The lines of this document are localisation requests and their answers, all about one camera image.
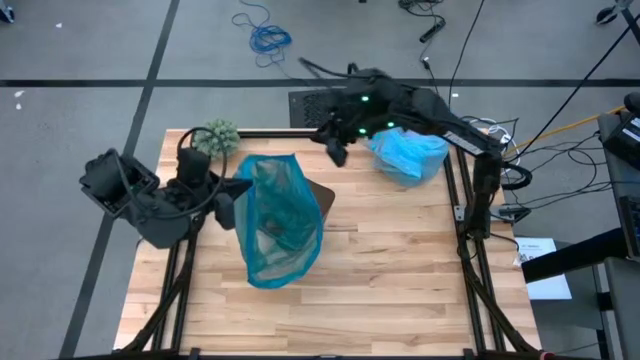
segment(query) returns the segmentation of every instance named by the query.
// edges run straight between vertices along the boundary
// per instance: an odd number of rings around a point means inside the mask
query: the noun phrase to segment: wooden table
[[[157,169],[162,181],[175,176],[183,132],[167,131]],[[223,231],[210,216],[198,239],[181,352],[461,355],[474,348],[444,172],[406,189],[372,168],[363,145],[348,150],[347,165],[337,168],[324,147],[308,139],[242,140],[228,176],[248,154],[295,153],[309,179],[336,192],[322,251],[300,281],[280,290],[255,289],[246,281],[235,231]],[[218,167],[212,166],[219,173]],[[454,171],[460,181],[455,165]],[[494,203],[501,202],[499,193]],[[507,224],[494,222],[492,232],[513,237]],[[500,307],[539,347],[522,272],[513,265],[514,245],[492,238],[486,249]],[[157,306],[167,254],[140,243],[114,348],[126,345]],[[481,311],[493,348],[488,315]]]

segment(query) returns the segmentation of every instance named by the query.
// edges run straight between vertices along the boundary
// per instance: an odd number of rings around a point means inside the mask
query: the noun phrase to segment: cable bundle
[[[243,26],[247,25],[251,27],[251,37],[249,38],[249,46],[251,50],[255,52],[256,55],[256,66],[259,68],[266,68],[273,64],[279,65],[279,63],[285,60],[284,48],[291,45],[292,38],[288,32],[276,25],[266,25],[271,19],[271,12],[266,7],[259,4],[251,4],[245,2],[244,0],[240,0],[240,3],[253,6],[260,9],[263,9],[267,13],[267,18],[261,22],[259,25],[256,25],[252,20],[249,14],[242,12],[237,13],[231,17],[231,22],[235,26]],[[245,22],[237,22],[237,18],[246,17]],[[260,63],[260,57],[268,57],[268,63]]]

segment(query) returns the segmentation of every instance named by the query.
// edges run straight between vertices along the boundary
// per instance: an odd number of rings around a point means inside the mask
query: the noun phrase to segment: blue plastic bag
[[[446,141],[402,128],[379,132],[369,141],[373,166],[396,183],[413,187],[433,178],[449,152]]]
[[[234,177],[253,180],[234,204],[249,283],[274,289],[304,276],[320,252],[323,220],[295,156],[249,155]]]

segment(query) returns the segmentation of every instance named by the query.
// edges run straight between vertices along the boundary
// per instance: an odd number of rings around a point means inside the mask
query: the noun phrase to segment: green plant
[[[231,156],[238,150],[240,135],[238,128],[230,121],[216,119],[205,125],[216,136],[204,131],[198,131],[193,136],[193,147],[211,156],[211,159],[222,157],[222,151]]]

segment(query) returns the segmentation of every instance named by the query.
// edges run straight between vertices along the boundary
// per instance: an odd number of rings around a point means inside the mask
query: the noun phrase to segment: black metal frame
[[[241,130],[241,138],[308,138],[314,129],[305,130]],[[458,163],[460,165],[460,174],[462,183],[465,188],[465,197],[469,201],[473,192],[471,189],[471,180],[469,177],[468,167],[464,153],[458,150]],[[444,161],[444,170],[447,180],[447,188],[451,200],[451,212],[455,219],[455,207],[459,205],[459,198],[456,188],[456,179],[453,173],[453,166],[449,155]],[[455,230],[458,241],[458,253],[461,259],[463,277],[466,284],[467,300],[469,303],[469,313],[471,316],[471,325],[476,344],[476,354],[470,349],[461,349],[461,356],[262,356],[262,355],[246,355],[246,356],[228,356],[228,355],[200,355],[200,349],[192,348],[189,355],[180,355],[180,344],[182,340],[182,330],[184,328],[184,320],[187,310],[189,297],[189,288],[191,285],[191,275],[193,273],[193,265],[195,262],[195,252],[197,245],[198,231],[204,223],[204,217],[196,217],[193,219],[193,231],[187,240],[187,249],[185,252],[185,260],[180,273],[173,280],[176,271],[178,254],[180,252],[180,243],[174,245],[168,255],[167,268],[164,276],[164,283],[161,292],[161,301],[158,308],[151,315],[151,318],[143,329],[138,333],[136,339],[122,350],[116,350],[109,355],[98,355],[88,357],[73,358],[75,360],[317,360],[318,358],[340,359],[340,360],[517,360],[517,359],[539,359],[540,354],[536,352],[514,353],[505,352],[504,339],[497,320],[490,318],[492,324],[492,332],[496,350],[487,350],[485,344],[484,333],[482,330],[482,319],[478,307],[477,294],[469,280],[468,272],[473,272],[470,267],[469,250],[467,247],[467,238],[463,223],[456,221]],[[493,285],[491,283],[491,274],[486,258],[486,250],[482,241],[476,240],[476,251],[480,264],[480,273],[484,287],[490,294],[490,298],[494,298]],[[164,330],[166,328],[166,315],[169,308],[176,297],[178,299],[178,307],[174,322],[174,330],[171,334],[171,346],[169,349],[161,349],[164,338]],[[143,351],[147,342],[152,340],[152,348],[150,351]],[[574,357],[555,356],[557,360],[573,360]]]
[[[308,138],[311,134],[314,133],[314,129],[304,129],[304,130],[240,130],[239,134],[241,138]],[[462,175],[462,182],[464,184],[465,187],[465,194],[466,194],[466,198],[467,198],[467,202],[469,202],[470,198],[473,196],[472,193],[472,189],[471,189],[471,180],[469,177],[469,171],[468,171],[468,167],[467,167],[467,162],[466,162],[466,158],[464,156],[464,153],[462,153],[460,150],[458,150],[458,162],[460,164],[460,169],[461,169],[461,175]],[[449,190],[449,197],[451,199],[451,211],[452,214],[455,218],[455,206],[460,205],[459,203],[459,199],[458,199],[458,193],[457,193],[457,189],[456,189],[456,180],[455,180],[455,176],[453,174],[453,167],[451,164],[451,159],[449,156],[447,156],[447,158],[444,161],[444,169],[445,169],[445,176],[447,179],[447,187]],[[457,235],[457,239],[458,239],[458,246],[461,249],[462,253],[467,253],[468,254],[468,249],[467,249],[467,239],[465,238],[465,235],[462,231],[462,228],[459,226],[460,224],[456,224],[456,235]],[[188,297],[189,297],[189,286],[190,286],[190,282],[191,282],[191,274],[192,274],[192,269],[193,269],[193,257],[195,256],[195,247],[196,247],[196,241],[197,238],[193,237],[190,238],[188,240],[188,247],[187,247],[187,252],[185,255],[185,262],[183,265],[183,268],[181,270],[182,272],[185,272],[187,274],[187,277],[184,279],[180,279],[180,281],[176,280],[175,282],[173,282],[173,276],[175,274],[176,271],[176,265],[177,265],[177,258],[178,258],[178,253],[179,253],[179,246],[180,244],[176,244],[174,245],[171,250],[169,251],[169,255],[168,255],[168,261],[167,261],[167,269],[165,271],[165,276],[164,276],[164,283],[163,283],[163,287],[162,287],[162,299],[161,299],[161,304],[158,306],[158,309],[160,309],[161,306],[164,305],[164,308],[166,308],[166,310],[168,310],[168,308],[171,305],[171,302],[175,299],[175,296],[170,296],[172,289],[179,287],[180,289],[180,298],[179,298],[179,303],[178,303],[178,308],[176,311],[176,319],[175,319],[175,324],[174,324],[174,331],[171,334],[172,339],[171,339],[171,347],[169,348],[169,351],[175,351],[177,354],[177,351],[179,351],[180,349],[180,344],[181,344],[181,338],[182,338],[182,329],[184,326],[184,319],[185,319],[185,313],[186,313],[186,309],[187,309],[187,301],[188,301]],[[478,259],[479,259],[479,263],[480,263],[480,273],[481,273],[481,277],[483,279],[483,283],[485,284],[485,287],[487,287],[491,297],[494,297],[494,292],[493,292],[493,285],[491,283],[491,274],[489,272],[489,267],[488,267],[488,262],[487,262],[487,256],[486,256],[486,250],[484,248],[484,244],[482,243],[482,241],[478,241],[476,242],[476,249],[478,251]],[[462,266],[463,272],[467,271],[465,266]],[[468,281],[465,280],[466,283],[466,292],[467,292],[467,300],[469,303],[469,313],[471,315],[471,324],[472,324],[472,330],[473,330],[473,336],[474,336],[474,340],[475,340],[475,344],[476,344],[476,350],[478,352],[481,351],[485,351],[487,350],[486,344],[485,344],[485,338],[484,338],[484,334],[482,331],[482,319],[480,316],[480,309],[478,307],[478,300],[476,297],[476,294],[473,290],[473,288],[471,287],[471,285],[468,283]],[[156,310],[156,312],[154,312],[154,314],[152,315],[152,318],[156,315],[156,313],[158,312],[158,310]],[[165,336],[165,322],[166,319],[163,316],[160,320],[156,321],[156,326],[154,326],[154,329],[152,329],[152,331],[154,331],[153,333],[153,340],[152,340],[152,351],[164,351],[161,350],[162,348],[162,341],[163,338]],[[504,347],[504,339],[502,338],[502,333],[500,331],[500,328],[498,327],[498,325],[493,321],[493,319],[491,319],[491,324],[492,324],[492,330],[493,330],[493,336],[494,336],[494,342],[496,344],[496,350],[497,351],[505,351],[505,347]],[[144,348],[145,344],[140,344],[141,347],[139,347],[139,349],[141,350],[142,348]],[[205,357],[205,356],[200,356],[198,357],[198,359],[214,359],[215,357]],[[260,358],[261,360],[269,360],[270,358],[275,358],[275,357],[270,357],[270,356],[249,356],[249,357],[241,357],[243,359],[256,359],[256,358]],[[291,360],[296,360],[298,357],[287,357],[287,359],[291,359]],[[300,359],[309,359],[310,357],[299,357]],[[379,358],[379,359],[386,359],[386,360],[391,360],[391,359],[395,359],[395,358],[400,358],[400,357],[367,357],[367,359],[372,359],[372,358]],[[441,357],[441,356],[422,356],[421,358],[424,359],[464,359],[464,357]]]

